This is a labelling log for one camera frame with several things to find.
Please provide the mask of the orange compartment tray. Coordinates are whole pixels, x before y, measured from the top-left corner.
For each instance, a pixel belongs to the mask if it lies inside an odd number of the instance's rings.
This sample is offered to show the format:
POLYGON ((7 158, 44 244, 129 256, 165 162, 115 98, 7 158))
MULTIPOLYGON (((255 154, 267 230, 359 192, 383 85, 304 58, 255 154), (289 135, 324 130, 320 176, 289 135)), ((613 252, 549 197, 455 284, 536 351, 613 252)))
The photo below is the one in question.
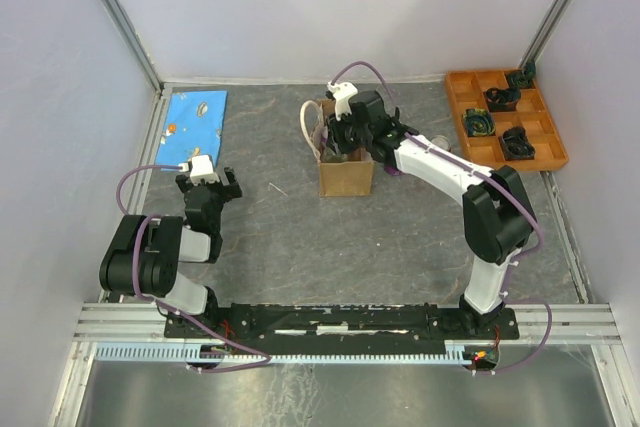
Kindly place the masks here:
POLYGON ((484 92, 508 86, 505 69, 451 71, 445 75, 445 87, 462 155, 476 164, 499 168, 509 165, 521 172, 557 171, 569 161, 564 144, 546 102, 538 88, 521 91, 513 112, 494 112, 495 131, 487 136, 469 136, 463 116, 469 109, 487 110, 484 92), (509 129, 522 127, 535 149, 530 160, 509 160, 500 140, 509 129))

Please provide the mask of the blue patterned cloth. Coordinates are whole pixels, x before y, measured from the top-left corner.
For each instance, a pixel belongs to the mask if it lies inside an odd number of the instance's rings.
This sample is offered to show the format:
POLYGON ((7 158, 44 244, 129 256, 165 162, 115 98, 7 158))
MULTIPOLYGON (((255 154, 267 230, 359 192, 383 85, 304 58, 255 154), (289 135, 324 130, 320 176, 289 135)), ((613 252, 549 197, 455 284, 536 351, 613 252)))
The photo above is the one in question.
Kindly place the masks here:
POLYGON ((227 97, 224 90, 173 93, 155 164, 178 165, 198 155, 217 163, 227 97))

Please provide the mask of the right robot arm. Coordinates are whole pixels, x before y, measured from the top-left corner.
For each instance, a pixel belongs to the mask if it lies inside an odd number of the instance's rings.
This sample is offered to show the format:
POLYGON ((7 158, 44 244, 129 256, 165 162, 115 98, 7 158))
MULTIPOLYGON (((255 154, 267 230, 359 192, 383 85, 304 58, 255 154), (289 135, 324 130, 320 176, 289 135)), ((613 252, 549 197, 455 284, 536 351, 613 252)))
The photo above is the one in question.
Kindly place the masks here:
POLYGON ((467 336, 481 338, 495 326, 505 302, 510 267, 539 230, 520 175, 511 167, 491 169, 466 161, 427 140, 388 114, 375 91, 353 84, 327 87, 334 112, 326 122, 327 145, 339 154, 365 150, 386 167, 414 176, 462 208, 464 237, 474 255, 458 317, 467 336))

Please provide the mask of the green rolled tie corner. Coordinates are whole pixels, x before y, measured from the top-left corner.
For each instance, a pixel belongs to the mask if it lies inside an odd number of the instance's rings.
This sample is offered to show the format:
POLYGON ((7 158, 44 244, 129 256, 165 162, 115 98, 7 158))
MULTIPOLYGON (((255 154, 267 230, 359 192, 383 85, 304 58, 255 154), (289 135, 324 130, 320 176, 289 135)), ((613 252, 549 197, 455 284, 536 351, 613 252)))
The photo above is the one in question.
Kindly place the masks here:
POLYGON ((530 60, 519 70, 513 70, 505 74, 510 89, 533 89, 535 87, 536 64, 530 60))

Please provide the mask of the brown canvas tote bag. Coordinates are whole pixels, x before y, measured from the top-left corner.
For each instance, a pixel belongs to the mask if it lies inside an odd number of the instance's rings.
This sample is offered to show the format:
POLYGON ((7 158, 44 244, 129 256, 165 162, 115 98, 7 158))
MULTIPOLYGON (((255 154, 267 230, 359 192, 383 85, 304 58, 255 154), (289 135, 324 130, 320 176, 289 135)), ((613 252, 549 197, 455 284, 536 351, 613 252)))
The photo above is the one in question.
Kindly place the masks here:
POLYGON ((343 163, 321 162, 321 153, 328 141, 327 119, 333 113, 332 100, 305 101, 299 112, 302 135, 316 161, 319 196, 368 196, 372 190, 374 162, 364 149, 347 154, 348 160, 343 163))

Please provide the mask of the black rolled belt lower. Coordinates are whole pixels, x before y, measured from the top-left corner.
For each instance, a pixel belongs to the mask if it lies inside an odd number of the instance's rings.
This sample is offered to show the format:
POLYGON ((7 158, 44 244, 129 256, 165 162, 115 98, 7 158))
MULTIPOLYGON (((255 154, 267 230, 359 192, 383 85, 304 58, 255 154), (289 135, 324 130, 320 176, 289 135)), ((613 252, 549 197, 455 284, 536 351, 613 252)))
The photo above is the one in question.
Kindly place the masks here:
POLYGON ((524 127, 516 126, 506 130, 500 137, 500 144, 507 161, 535 158, 535 147, 529 142, 524 127))

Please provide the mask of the red Coke can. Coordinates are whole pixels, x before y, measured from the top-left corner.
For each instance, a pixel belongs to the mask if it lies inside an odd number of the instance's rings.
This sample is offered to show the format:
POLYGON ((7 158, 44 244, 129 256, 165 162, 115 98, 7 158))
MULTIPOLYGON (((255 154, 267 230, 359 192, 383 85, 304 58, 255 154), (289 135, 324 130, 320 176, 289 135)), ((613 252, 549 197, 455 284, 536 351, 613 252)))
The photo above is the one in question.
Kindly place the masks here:
POLYGON ((441 136, 441 135, 436 135, 431 139, 431 142, 436 145, 437 147, 445 150, 445 151, 451 151, 452 145, 450 140, 445 137, 445 136, 441 136))

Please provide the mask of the aluminium frame rail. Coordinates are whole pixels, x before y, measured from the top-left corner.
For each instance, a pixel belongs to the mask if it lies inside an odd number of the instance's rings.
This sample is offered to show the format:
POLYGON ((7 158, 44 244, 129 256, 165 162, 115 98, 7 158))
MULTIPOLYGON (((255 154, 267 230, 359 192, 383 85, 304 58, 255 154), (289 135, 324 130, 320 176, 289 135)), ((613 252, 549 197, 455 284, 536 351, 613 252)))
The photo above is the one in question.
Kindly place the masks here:
MULTIPOLYGON (((547 325, 541 304, 515 305, 520 337, 503 338, 505 346, 539 343, 547 325)), ((611 308, 607 304, 554 304, 549 345, 620 345, 611 308)), ((164 342, 165 319, 150 304, 86 303, 72 339, 76 342, 164 342)))

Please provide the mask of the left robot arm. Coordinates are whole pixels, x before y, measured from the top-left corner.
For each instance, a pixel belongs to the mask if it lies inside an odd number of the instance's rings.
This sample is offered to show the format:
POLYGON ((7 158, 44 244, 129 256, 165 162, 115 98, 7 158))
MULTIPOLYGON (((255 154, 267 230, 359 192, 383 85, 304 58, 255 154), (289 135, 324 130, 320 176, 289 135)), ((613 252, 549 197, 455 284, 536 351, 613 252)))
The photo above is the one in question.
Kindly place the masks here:
POLYGON ((178 267, 218 260, 223 208, 242 196, 234 170, 226 167, 224 174, 226 182, 216 174, 200 180, 184 173, 176 176, 183 216, 124 215, 100 265, 101 287, 112 294, 160 301, 186 313, 187 326, 198 336, 215 334, 221 313, 213 289, 189 280, 178 267))

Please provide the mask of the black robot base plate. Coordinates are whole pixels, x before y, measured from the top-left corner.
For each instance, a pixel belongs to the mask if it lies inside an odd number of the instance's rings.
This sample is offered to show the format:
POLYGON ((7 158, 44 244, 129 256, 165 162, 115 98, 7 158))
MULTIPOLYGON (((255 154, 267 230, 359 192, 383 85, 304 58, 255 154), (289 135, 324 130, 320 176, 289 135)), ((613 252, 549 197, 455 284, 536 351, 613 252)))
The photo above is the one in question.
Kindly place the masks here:
POLYGON ((442 354, 447 341, 517 340, 515 312, 481 316, 469 309, 417 305, 286 306, 233 304, 218 308, 214 332, 275 355, 442 354))

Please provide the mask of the clear green glass bottle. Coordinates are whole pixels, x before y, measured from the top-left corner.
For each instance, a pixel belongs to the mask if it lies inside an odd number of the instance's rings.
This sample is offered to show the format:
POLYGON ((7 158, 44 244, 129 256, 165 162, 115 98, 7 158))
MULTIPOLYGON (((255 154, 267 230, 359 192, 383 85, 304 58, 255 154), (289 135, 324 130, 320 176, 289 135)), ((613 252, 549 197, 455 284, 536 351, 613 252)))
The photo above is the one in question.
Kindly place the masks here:
POLYGON ((335 152, 330 147, 325 146, 321 153, 322 163, 343 163, 348 160, 347 154, 335 152))

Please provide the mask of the purple Fanta can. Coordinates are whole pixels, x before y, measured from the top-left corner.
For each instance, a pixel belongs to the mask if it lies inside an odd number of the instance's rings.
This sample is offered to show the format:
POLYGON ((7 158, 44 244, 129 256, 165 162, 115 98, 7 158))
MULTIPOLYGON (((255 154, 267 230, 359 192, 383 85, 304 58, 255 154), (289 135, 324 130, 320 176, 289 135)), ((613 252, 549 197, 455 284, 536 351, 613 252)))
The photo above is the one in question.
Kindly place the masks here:
POLYGON ((399 177, 403 175, 403 172, 398 170, 395 167, 384 165, 384 171, 394 177, 399 177))

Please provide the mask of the blue yellow rolled tie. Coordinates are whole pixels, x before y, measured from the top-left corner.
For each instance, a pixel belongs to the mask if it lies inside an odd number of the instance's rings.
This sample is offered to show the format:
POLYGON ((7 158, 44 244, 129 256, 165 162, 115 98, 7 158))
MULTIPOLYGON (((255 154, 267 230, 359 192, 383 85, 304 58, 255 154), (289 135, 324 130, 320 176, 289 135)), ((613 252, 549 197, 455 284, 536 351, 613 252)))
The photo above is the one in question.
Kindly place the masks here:
POLYGON ((468 137, 491 137, 496 126, 491 113, 486 109, 469 108, 462 113, 462 124, 468 137))

